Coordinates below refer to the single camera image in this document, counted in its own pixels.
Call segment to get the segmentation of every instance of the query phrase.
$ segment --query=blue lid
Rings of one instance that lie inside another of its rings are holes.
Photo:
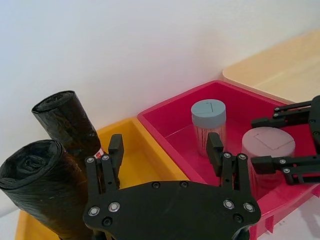
[[[226,105],[216,99],[206,99],[196,102],[191,107],[192,122],[202,129],[215,129],[225,124]]]

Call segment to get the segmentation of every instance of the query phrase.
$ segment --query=plastic container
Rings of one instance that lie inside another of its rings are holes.
[[[206,99],[196,102],[191,107],[192,123],[198,152],[207,157],[208,133],[215,132],[226,145],[226,105],[216,99]]]
[[[204,99],[217,99],[226,105],[227,146],[228,151],[234,154],[242,151],[242,137],[251,129],[251,120],[272,116],[274,108],[283,103],[216,80],[159,103],[138,115],[145,128],[190,180],[218,186],[219,178],[215,176],[209,160],[198,154],[190,117],[192,105]],[[296,157],[316,153],[308,125],[287,127],[283,130],[295,140]],[[259,199],[262,218],[250,228],[251,239],[257,239],[266,230],[272,232],[274,225],[281,219],[313,194],[318,196],[318,186],[289,186],[282,183]]]
[[[113,134],[122,134],[124,157],[119,172],[120,188],[152,181],[188,180],[136,118],[97,131],[104,149]],[[59,240],[58,236],[21,211],[15,240]]]
[[[271,156],[293,157],[296,143],[293,137],[278,128],[258,127],[247,131],[242,138],[242,152],[248,156],[248,170],[252,195],[256,200],[281,185],[284,175],[280,171],[275,174],[256,174],[251,158]]]

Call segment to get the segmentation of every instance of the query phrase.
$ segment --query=pink lid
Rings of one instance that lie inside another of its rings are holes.
[[[273,127],[257,127],[242,137],[242,152],[253,156],[284,157],[294,153],[295,140],[287,132]]]

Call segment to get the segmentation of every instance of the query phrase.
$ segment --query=lid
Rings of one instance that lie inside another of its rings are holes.
[[[242,152],[251,157],[286,157],[294,153],[293,137],[278,128],[257,127],[247,131],[242,138]]]
[[[216,99],[206,99],[196,102],[191,107],[192,122],[199,128],[215,129],[225,124],[226,105]]]

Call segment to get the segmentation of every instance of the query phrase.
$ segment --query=black plastic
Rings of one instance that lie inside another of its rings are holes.
[[[274,109],[272,118],[259,118],[251,122],[253,128],[283,128],[309,124],[316,155],[302,157],[252,157],[257,174],[274,174],[282,171],[289,185],[320,183],[320,95],[312,99]]]
[[[219,134],[216,132],[210,132],[206,141],[206,152],[217,177],[221,177],[222,173],[223,151],[224,145],[219,137]]]
[[[116,185],[120,187],[120,180],[118,178],[120,166],[122,164],[122,159],[124,157],[124,142],[121,134],[114,134],[111,137],[109,147],[108,147],[109,155],[112,159],[112,169],[113,175],[116,177]]]
[[[53,140],[57,140],[86,172],[85,159],[101,148],[97,132],[74,91],[49,96],[32,113]]]
[[[119,141],[122,142],[112,137],[110,146],[118,146],[115,150],[123,153]],[[214,162],[217,157],[222,163],[221,187],[183,180],[154,181],[118,189],[114,156],[87,158],[89,200],[83,219],[94,230],[93,239],[249,240],[248,228],[259,221],[261,211],[251,196],[248,158],[242,153],[223,157],[222,144],[209,146],[219,142],[219,135],[212,134],[207,149],[216,152],[214,157],[210,156]],[[101,185],[105,186],[104,193],[99,190]],[[226,207],[227,201],[233,207]],[[119,209],[110,210],[111,203],[118,204]],[[89,214],[92,207],[99,207],[97,215]]]
[[[0,167],[0,189],[62,240],[91,239],[82,219],[86,177],[59,142],[36,141],[15,152]]]

